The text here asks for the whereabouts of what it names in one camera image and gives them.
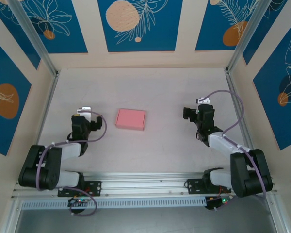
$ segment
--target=orange circle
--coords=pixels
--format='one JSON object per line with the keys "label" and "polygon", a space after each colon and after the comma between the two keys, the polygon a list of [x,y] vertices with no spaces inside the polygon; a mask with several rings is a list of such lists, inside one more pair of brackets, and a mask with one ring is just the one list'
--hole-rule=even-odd
{"label": "orange circle", "polygon": [[220,0],[210,0],[209,2],[211,5],[218,5],[220,3]]}
{"label": "orange circle", "polygon": [[50,30],[45,30],[43,32],[43,35],[45,36],[46,39],[49,39],[49,40],[55,39],[55,33]]}
{"label": "orange circle", "polygon": [[139,14],[137,9],[128,1],[118,0],[106,11],[109,26],[117,32],[126,32],[137,26]]}
{"label": "orange circle", "polygon": [[6,0],[0,0],[1,3],[3,3],[4,5],[7,5],[8,3],[6,2]]}
{"label": "orange circle", "polygon": [[10,84],[1,84],[0,115],[5,119],[11,120],[16,117],[18,108],[19,96],[17,90]]}
{"label": "orange circle", "polygon": [[286,106],[288,103],[288,95],[284,92],[280,93],[278,96],[278,103],[280,106]]}
{"label": "orange circle", "polygon": [[248,22],[240,22],[237,25],[233,25],[229,29],[227,29],[223,36],[223,43],[226,46],[237,45],[239,39],[241,38],[241,35],[243,34],[245,28],[247,27],[247,24]]}

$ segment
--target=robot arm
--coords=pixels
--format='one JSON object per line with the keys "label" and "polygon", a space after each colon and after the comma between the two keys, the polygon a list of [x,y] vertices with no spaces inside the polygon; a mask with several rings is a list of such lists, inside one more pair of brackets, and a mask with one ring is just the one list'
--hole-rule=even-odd
{"label": "robot arm", "polygon": [[267,167],[264,153],[255,149],[238,145],[237,147],[224,139],[222,130],[214,125],[214,109],[212,105],[200,104],[198,109],[183,108],[183,118],[189,119],[197,125],[196,138],[206,146],[221,152],[230,160],[229,169],[210,169],[204,172],[214,186],[232,188],[238,197],[246,197],[262,192],[262,187],[252,164],[240,150],[243,148],[249,153],[261,174],[266,191],[273,188],[271,176]]}
{"label": "robot arm", "polygon": [[[61,163],[66,159],[84,155],[88,147],[86,141],[90,132],[101,129],[102,118],[98,116],[96,121],[92,121],[90,111],[90,107],[83,107],[78,109],[77,114],[71,117],[72,132],[67,137],[67,140],[71,141],[71,143],[52,147],[46,152],[38,175],[39,186],[42,190],[53,190],[59,187],[85,189],[86,182],[84,181],[83,174],[80,172],[64,171],[61,169]],[[45,148],[40,145],[31,146],[18,178],[19,185],[23,187],[36,187],[37,167]]]}

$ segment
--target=pink box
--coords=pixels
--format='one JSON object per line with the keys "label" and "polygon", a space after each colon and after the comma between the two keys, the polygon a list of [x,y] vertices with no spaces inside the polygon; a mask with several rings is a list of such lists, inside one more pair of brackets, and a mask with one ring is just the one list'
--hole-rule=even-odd
{"label": "pink box", "polygon": [[118,111],[115,125],[120,129],[143,131],[145,129],[145,121],[145,111],[121,108]]}

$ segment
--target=blue panel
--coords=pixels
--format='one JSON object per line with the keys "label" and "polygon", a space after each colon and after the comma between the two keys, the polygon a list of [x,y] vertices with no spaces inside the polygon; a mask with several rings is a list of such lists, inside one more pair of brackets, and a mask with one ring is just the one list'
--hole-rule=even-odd
{"label": "blue panel", "polygon": [[259,23],[257,29],[252,35],[252,38],[250,39],[246,49],[242,54],[246,64],[250,62],[251,58],[257,51],[258,47],[262,43],[267,32],[275,22],[277,16],[281,12],[286,2],[287,0],[272,0],[272,2],[270,3],[270,6],[268,7],[264,14],[264,17]]}
{"label": "blue panel", "polygon": [[98,0],[108,52],[174,51],[182,0]]}
{"label": "blue panel", "polygon": [[71,0],[21,1],[49,53],[87,53]]}
{"label": "blue panel", "polygon": [[18,21],[12,14],[8,5],[3,4],[0,1],[0,19],[10,31],[16,42],[19,44],[21,49],[24,51],[28,59],[31,61],[33,66],[38,69],[40,63],[40,57],[34,47],[32,46],[30,40],[27,38],[26,34],[22,30]]}
{"label": "blue panel", "polygon": [[254,78],[280,149],[291,145],[291,28]]}
{"label": "blue panel", "polygon": [[195,50],[235,49],[258,0],[209,0]]}
{"label": "blue panel", "polygon": [[31,84],[0,47],[0,153],[6,155]]}

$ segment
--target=floor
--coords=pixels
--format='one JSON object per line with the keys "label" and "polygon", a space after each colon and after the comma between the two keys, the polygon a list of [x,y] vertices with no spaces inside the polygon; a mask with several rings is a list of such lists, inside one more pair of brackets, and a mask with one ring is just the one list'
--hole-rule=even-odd
{"label": "floor", "polygon": [[[103,114],[108,130],[89,144],[79,158],[62,169],[82,172],[202,172],[227,166],[229,160],[196,139],[197,128],[182,118],[183,107],[196,108],[196,98],[228,89],[222,68],[80,68],[61,71],[40,144],[66,140],[71,115],[83,106]],[[236,122],[229,94],[210,98],[215,125],[226,129]],[[119,108],[146,110],[143,132],[115,127]],[[98,138],[102,130],[92,132]],[[239,127],[228,133],[243,143]]]}

